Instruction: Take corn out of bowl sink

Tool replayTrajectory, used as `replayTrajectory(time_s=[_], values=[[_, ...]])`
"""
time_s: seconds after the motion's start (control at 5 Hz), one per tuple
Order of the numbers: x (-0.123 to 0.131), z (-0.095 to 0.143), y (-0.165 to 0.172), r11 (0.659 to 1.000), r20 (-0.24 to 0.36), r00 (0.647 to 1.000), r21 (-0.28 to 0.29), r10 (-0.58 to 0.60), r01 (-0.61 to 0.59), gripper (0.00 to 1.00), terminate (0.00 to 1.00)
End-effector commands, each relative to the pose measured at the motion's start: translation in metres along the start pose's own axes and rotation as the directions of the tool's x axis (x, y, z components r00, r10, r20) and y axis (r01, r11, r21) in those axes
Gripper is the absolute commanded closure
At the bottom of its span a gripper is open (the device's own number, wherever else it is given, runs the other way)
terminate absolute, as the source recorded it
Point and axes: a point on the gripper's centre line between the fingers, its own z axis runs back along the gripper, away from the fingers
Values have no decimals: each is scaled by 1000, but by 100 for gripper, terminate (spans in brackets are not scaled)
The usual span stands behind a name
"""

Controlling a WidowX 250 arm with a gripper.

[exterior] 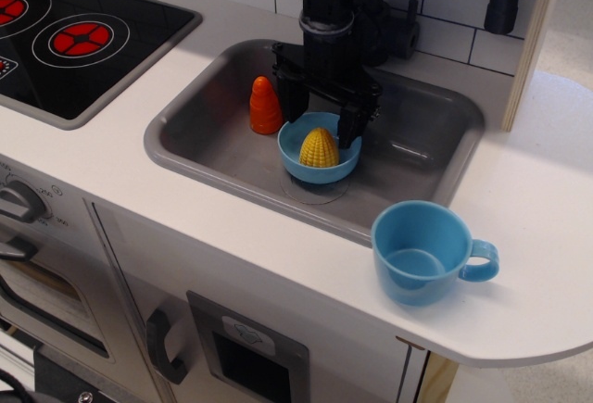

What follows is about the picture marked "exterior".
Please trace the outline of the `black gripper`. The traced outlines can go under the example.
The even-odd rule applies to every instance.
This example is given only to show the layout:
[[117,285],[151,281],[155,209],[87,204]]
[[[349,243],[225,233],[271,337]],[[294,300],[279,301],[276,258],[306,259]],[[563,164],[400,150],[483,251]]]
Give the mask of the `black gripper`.
[[314,93],[339,105],[338,147],[348,149],[361,137],[369,120],[378,117],[383,89],[364,69],[364,35],[353,30],[342,36],[303,34],[303,44],[276,42],[273,74],[284,119],[298,120]]

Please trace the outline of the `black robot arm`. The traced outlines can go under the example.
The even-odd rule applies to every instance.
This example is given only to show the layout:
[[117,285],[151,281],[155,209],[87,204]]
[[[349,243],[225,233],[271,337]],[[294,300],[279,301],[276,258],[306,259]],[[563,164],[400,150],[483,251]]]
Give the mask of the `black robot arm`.
[[298,18],[303,43],[277,42],[273,73],[284,118],[295,122],[316,94],[340,107],[342,149],[363,135],[378,111],[382,88],[364,69],[378,33],[384,0],[302,0]]

